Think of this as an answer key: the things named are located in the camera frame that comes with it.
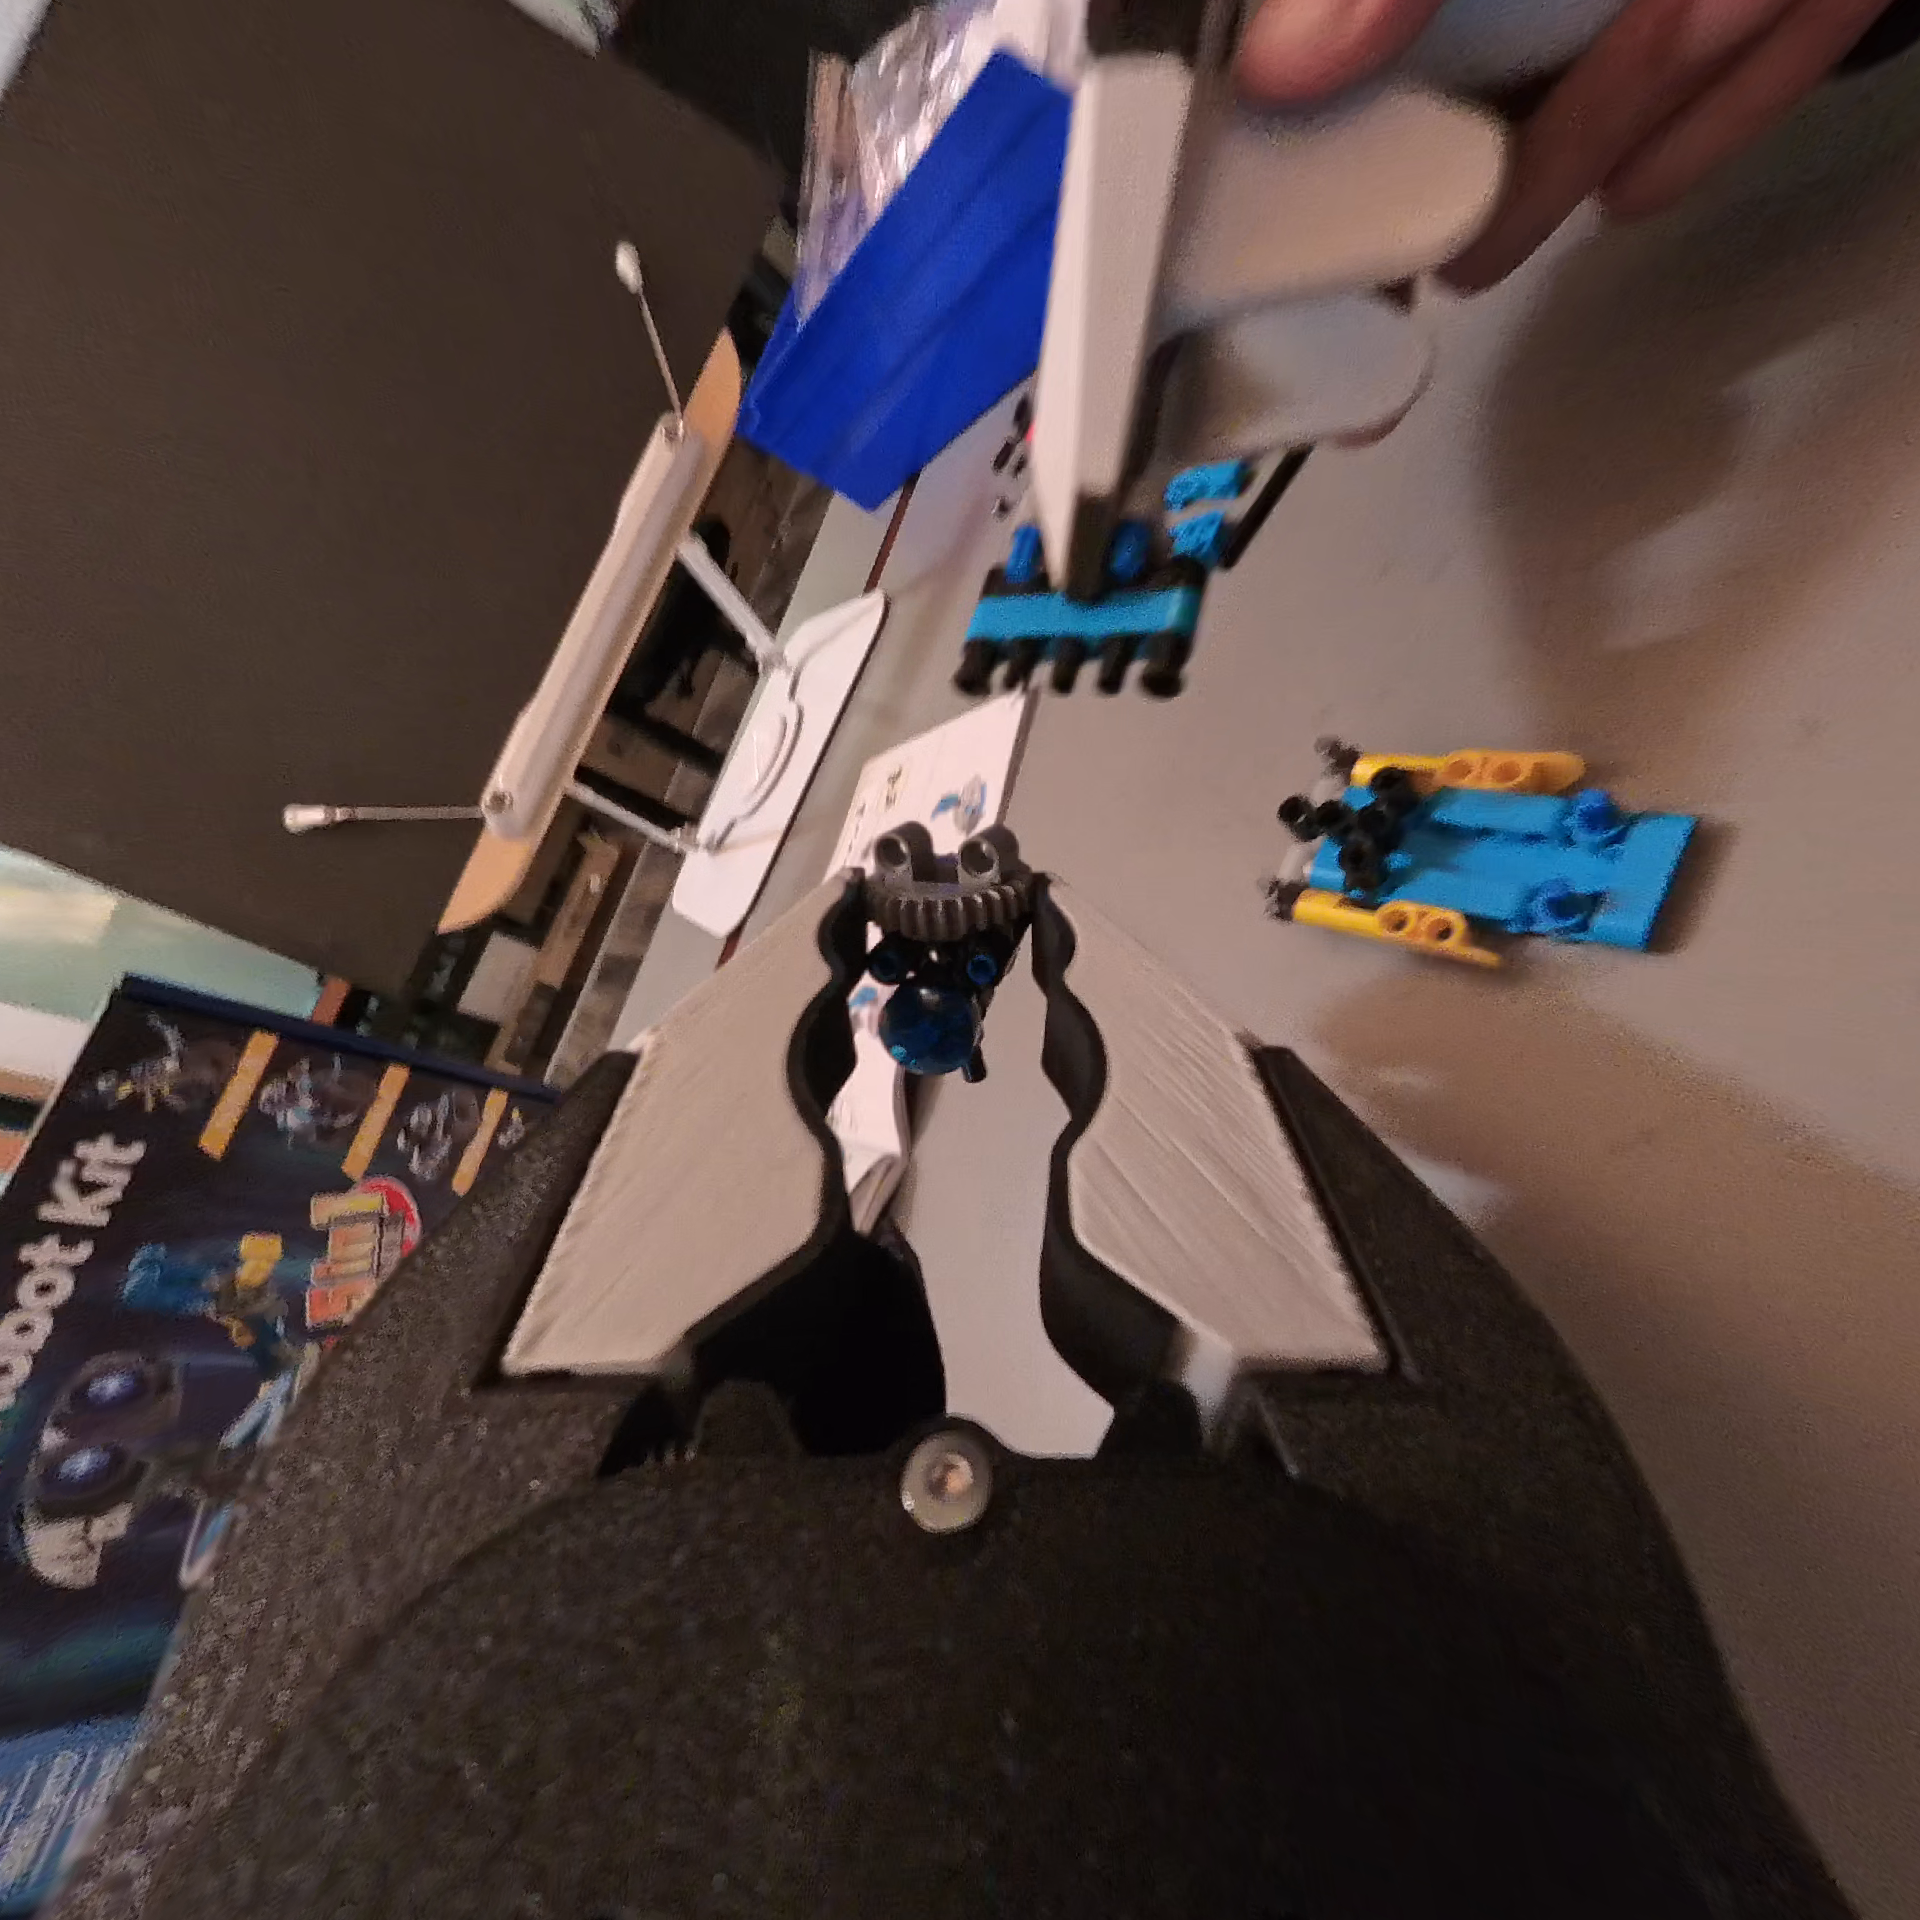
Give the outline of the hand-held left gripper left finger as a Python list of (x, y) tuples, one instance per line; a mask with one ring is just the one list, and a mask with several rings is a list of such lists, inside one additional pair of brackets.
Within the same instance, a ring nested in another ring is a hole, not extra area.
[(849, 1224), (849, 997), (851, 878), (829, 878), (641, 1036), (503, 1375), (658, 1375)]

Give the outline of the blue and yellow toy chassis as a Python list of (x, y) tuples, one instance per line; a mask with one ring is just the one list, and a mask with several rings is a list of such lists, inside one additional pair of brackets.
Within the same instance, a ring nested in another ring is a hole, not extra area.
[(1513, 942), (1646, 954), (1699, 816), (1629, 807), (1575, 752), (1367, 752), (1318, 743), (1278, 805), (1273, 920), (1474, 968)]

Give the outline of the grey desk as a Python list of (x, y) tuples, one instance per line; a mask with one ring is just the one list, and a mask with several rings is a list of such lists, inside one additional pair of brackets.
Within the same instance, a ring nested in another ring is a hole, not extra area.
[[(1543, 1307), (1861, 1916), (1917, 1916), (1917, 55), (1440, 310), (1170, 704), (1045, 699), (1029, 854), (1299, 1048)], [(1701, 831), (1655, 954), (1265, 911), (1312, 748), (1573, 750)]]

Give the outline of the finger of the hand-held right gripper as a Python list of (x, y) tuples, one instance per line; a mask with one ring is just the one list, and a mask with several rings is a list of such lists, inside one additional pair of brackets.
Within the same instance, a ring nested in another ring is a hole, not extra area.
[(1059, 589), (1098, 588), (1142, 468), (1191, 96), (1179, 56), (1095, 56), (1073, 96), (1032, 438), (1032, 501)]

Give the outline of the dark blue toy kit box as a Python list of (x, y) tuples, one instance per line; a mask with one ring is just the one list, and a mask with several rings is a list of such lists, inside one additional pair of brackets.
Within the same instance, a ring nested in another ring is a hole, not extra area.
[(3, 1911), (129, 1758), (320, 1357), (561, 1093), (144, 975), (3, 1204)]

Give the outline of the white bar on board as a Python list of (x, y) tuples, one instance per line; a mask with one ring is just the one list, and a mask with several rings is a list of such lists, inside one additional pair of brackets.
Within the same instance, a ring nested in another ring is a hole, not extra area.
[(576, 773), (690, 527), (704, 455), (707, 442), (690, 421), (657, 421), (582, 598), (494, 762), (480, 799), (491, 837), (528, 842), (541, 834)]

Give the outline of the instruction booklet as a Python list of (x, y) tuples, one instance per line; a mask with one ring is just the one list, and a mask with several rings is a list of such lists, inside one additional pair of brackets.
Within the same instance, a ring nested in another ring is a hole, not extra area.
[[(874, 866), (874, 842), (925, 826), (936, 854), (954, 854), (1001, 823), (1032, 701), (1009, 692), (877, 755), (862, 768), (829, 871)], [(853, 1224), (874, 1234), (906, 1174), (913, 1144), (909, 1071), (881, 1040), (890, 984), (861, 978), (849, 994), (856, 1067), (829, 1122), (842, 1144)]]

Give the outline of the blue beam block black pins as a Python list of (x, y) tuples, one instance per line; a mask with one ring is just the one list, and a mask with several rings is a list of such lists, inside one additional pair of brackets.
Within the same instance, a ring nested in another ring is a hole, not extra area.
[(970, 699), (1035, 680), (1062, 696), (1082, 680), (1104, 696), (1127, 685), (1179, 696), (1214, 575), (1237, 567), (1311, 458), (1289, 447), (1176, 471), (1153, 511), (1118, 520), (1083, 592), (1056, 586), (1041, 527), (1017, 525), (979, 589), (951, 685)]

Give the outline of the crumpled clear plastic bag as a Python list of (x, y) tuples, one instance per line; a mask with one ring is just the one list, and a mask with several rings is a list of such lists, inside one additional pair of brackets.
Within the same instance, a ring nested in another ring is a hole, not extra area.
[(799, 324), (826, 300), (995, 55), (1045, 79), (1077, 82), (1088, 51), (1087, 14), (1079, 2), (915, 4), (870, 53), (813, 56), (792, 286)]

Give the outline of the blue plastic storage bin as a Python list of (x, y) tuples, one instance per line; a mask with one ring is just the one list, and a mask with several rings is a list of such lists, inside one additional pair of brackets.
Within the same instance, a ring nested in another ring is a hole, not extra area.
[(790, 300), (736, 432), (877, 511), (1038, 367), (1073, 99), (995, 53), (851, 263)]

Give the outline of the grey gear dark-blue ball assembly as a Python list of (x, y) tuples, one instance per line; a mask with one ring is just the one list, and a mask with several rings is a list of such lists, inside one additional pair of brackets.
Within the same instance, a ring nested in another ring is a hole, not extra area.
[(904, 1071), (985, 1079), (985, 1019), (1033, 920), (1038, 875), (1010, 827), (954, 853), (904, 823), (871, 847), (862, 906), (866, 978), (881, 989), (878, 1043)]

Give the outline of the person's right hand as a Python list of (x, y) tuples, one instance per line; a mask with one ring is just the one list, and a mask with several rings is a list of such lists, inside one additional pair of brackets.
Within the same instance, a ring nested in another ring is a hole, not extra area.
[[(1399, 64), (1439, 2), (1266, 2), (1234, 55), (1239, 93), (1305, 107)], [(1814, 92), (1917, 45), (1917, 4), (1632, 2), (1517, 109), (1504, 191), (1443, 283), (1495, 287), (1595, 202), (1638, 221), (1688, 197)]]

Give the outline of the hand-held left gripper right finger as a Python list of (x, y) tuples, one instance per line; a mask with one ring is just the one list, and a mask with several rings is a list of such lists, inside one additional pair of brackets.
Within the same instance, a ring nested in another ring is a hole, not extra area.
[(1035, 906), (1041, 1311), (1077, 1375), (1381, 1375), (1387, 1346), (1257, 1045), (1063, 879)]

